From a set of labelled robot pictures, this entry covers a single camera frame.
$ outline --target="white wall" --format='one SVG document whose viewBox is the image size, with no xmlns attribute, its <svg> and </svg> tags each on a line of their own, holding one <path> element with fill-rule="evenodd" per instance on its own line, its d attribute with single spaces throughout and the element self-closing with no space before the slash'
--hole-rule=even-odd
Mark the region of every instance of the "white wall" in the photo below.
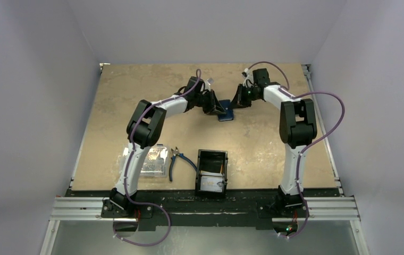
<svg viewBox="0 0 404 255">
<path fill-rule="evenodd" d="M 0 0 L 0 254 L 39 253 L 97 81 L 66 0 Z"/>
<path fill-rule="evenodd" d="M 404 254 L 404 1 L 348 1 L 313 61 L 313 83 L 346 104 L 330 141 L 372 254 Z M 338 104 L 320 102 L 332 127 Z"/>
<path fill-rule="evenodd" d="M 346 0 L 69 0 L 105 63 L 310 63 Z"/>
</svg>

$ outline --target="pliers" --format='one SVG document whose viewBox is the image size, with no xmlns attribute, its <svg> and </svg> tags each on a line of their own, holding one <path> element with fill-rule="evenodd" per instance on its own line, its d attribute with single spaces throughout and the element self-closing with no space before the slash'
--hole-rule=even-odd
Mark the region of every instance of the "pliers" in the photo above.
<svg viewBox="0 0 404 255">
<path fill-rule="evenodd" d="M 197 166 L 191 161 L 191 159 L 185 157 L 183 153 L 179 153 L 179 149 L 176 147 L 175 150 L 171 148 L 172 158 L 171 158 L 171 166 L 169 167 L 169 181 L 172 181 L 172 168 L 174 167 L 175 158 L 181 157 L 186 162 L 188 162 L 195 171 L 197 171 Z"/>
</svg>

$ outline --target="black container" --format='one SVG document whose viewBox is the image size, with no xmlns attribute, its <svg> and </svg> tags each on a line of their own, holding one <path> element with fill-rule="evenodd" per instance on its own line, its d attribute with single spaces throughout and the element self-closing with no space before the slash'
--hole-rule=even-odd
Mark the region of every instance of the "black container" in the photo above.
<svg viewBox="0 0 404 255">
<path fill-rule="evenodd" d="M 196 196 L 225 198 L 227 189 L 227 151 L 199 150 Z"/>
</svg>

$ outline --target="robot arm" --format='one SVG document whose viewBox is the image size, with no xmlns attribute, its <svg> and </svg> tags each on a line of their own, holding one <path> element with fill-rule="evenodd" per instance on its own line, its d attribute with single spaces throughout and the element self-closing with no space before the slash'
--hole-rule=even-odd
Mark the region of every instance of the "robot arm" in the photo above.
<svg viewBox="0 0 404 255">
<path fill-rule="evenodd" d="M 250 107 L 253 100 L 262 99 L 280 110 L 279 133 L 285 144 L 285 165 L 282 183 L 278 189 L 279 197 L 283 207 L 301 205 L 297 181 L 302 192 L 306 152 L 302 155 L 300 152 L 305 146 L 311 144 L 317 135 L 314 103 L 311 99 L 296 98 L 277 82 L 271 82 L 266 69 L 254 70 L 252 75 L 246 69 L 243 76 L 245 81 L 238 85 L 230 108 Z"/>
<path fill-rule="evenodd" d="M 187 86 L 182 87 L 182 89 L 184 88 L 183 93 L 190 90 L 195 85 L 196 81 L 196 77 L 191 77 Z M 157 143 L 166 118 L 189 111 L 195 106 L 201 107 L 207 115 L 225 114 L 224 109 L 216 98 L 215 92 L 210 89 L 211 83 L 213 83 L 212 79 L 208 79 L 205 82 L 200 80 L 199 83 L 195 85 L 194 90 L 184 97 L 179 97 L 182 93 L 177 92 L 175 95 L 168 98 L 168 100 L 163 100 L 163 103 L 161 103 L 161 101 L 148 102 L 146 100 L 141 100 L 138 103 L 127 126 L 127 134 L 129 135 L 128 138 L 130 141 L 128 144 L 129 150 L 127 159 L 131 158 L 130 164 L 127 168 L 128 160 L 125 161 L 121 175 L 115 187 L 111 190 L 110 202 L 112 204 L 123 210 L 127 210 L 129 201 L 125 197 L 124 184 L 127 184 L 129 196 L 134 198 L 138 189 L 138 179 L 142 166 L 151 146 Z M 155 104 L 157 105 L 144 116 L 144 120 L 140 120 L 144 111 Z M 138 122 L 138 127 L 132 138 L 132 130 Z"/>
<path fill-rule="evenodd" d="M 258 69 L 253 71 L 253 75 L 245 75 L 245 81 L 237 88 L 237 93 L 230 105 L 231 109 L 250 107 L 253 100 L 262 99 L 270 102 L 280 110 L 280 126 L 279 133 L 281 140 L 285 143 L 285 165 L 284 174 L 281 185 L 279 185 L 278 201 L 281 207 L 300 206 L 302 204 L 301 197 L 297 187 L 297 173 L 299 172 L 299 187 L 301 192 L 302 177 L 304 175 L 304 166 L 306 153 L 300 155 L 302 148 L 309 145 L 316 137 L 316 119 L 314 104 L 311 99 L 295 98 L 292 94 L 284 90 L 277 82 L 270 82 L 266 69 Z M 249 86 L 247 80 L 253 79 L 252 85 Z M 191 77 L 185 91 L 194 86 L 196 77 Z M 194 91 L 185 97 L 153 107 L 145 119 L 148 122 L 140 120 L 139 117 L 153 103 L 141 100 L 127 126 L 127 134 L 129 141 L 135 142 L 135 150 L 133 144 L 129 143 L 129 152 L 127 157 L 131 157 L 128 167 L 127 160 L 125 162 L 121 177 L 112 189 L 110 194 L 110 202 L 114 205 L 127 210 L 129 204 L 125 197 L 124 183 L 127 184 L 127 192 L 134 199 L 137 188 L 139 174 L 142 169 L 144 160 L 151 146 L 155 145 L 161 134 L 164 120 L 167 117 L 184 113 L 195 106 L 202 107 L 205 114 L 217 115 L 225 113 L 219 104 L 214 91 L 207 89 L 204 81 L 200 81 Z M 134 138 L 131 139 L 130 134 L 136 123 L 139 122 Z M 298 157 L 301 156 L 299 169 L 297 167 Z M 127 171 L 127 180 L 125 180 L 125 171 Z"/>
</svg>

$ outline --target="glass panel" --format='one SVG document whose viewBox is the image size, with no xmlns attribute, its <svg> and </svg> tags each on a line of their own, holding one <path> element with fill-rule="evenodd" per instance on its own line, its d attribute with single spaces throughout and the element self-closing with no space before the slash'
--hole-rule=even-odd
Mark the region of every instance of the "glass panel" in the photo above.
<svg viewBox="0 0 404 255">
<path fill-rule="evenodd" d="M 136 232 L 129 239 L 153 242 L 166 227 Z M 289 241 L 253 227 L 172 227 L 166 240 L 148 248 L 113 238 L 112 222 L 61 221 L 52 254 L 358 254 L 348 221 L 309 222 Z"/>
</svg>

